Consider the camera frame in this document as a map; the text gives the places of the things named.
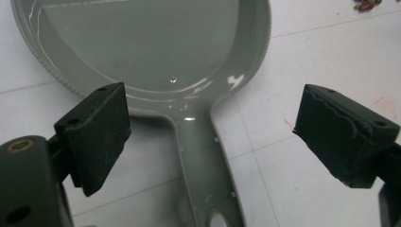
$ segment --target pan handle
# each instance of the pan handle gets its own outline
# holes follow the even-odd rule
[[[197,227],[244,227],[228,161],[210,112],[175,121],[183,176]]]

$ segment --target white surface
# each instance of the white surface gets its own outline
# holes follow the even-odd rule
[[[250,227],[378,226],[377,181],[352,190],[291,133],[306,83],[326,86],[401,124],[401,4],[369,13],[353,1],[272,0],[272,39],[255,78],[215,110],[220,140]],[[0,2],[0,143],[49,138],[80,98],[24,43]],[[132,137],[101,191],[65,182],[77,226],[190,226],[173,130],[133,119]]]

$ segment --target gray frying pan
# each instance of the gray frying pan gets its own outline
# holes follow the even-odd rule
[[[130,113],[177,133],[197,226],[245,226],[210,113],[264,59],[268,0],[11,0],[33,54],[81,96],[126,84]]]

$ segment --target black clamp jaw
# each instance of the black clamp jaw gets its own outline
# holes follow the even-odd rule
[[[307,84],[294,133],[330,173],[351,188],[371,188],[376,176],[382,227],[401,226],[400,126],[331,89]]]
[[[73,226],[62,182],[71,174],[89,197],[106,181],[131,134],[124,84],[97,89],[54,127],[48,141],[0,147],[0,226]]]

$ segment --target small hole in handle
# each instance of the small hole in handle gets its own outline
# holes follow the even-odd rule
[[[76,125],[79,122],[79,119],[71,119],[67,121],[68,125]]]
[[[215,214],[210,220],[209,227],[228,227],[227,221],[222,214]]]
[[[383,121],[375,121],[375,125],[380,126],[380,127],[385,127],[386,123],[384,123]]]
[[[23,206],[12,211],[6,218],[7,224],[16,224],[25,218],[27,218],[31,213],[31,209],[28,206]]]

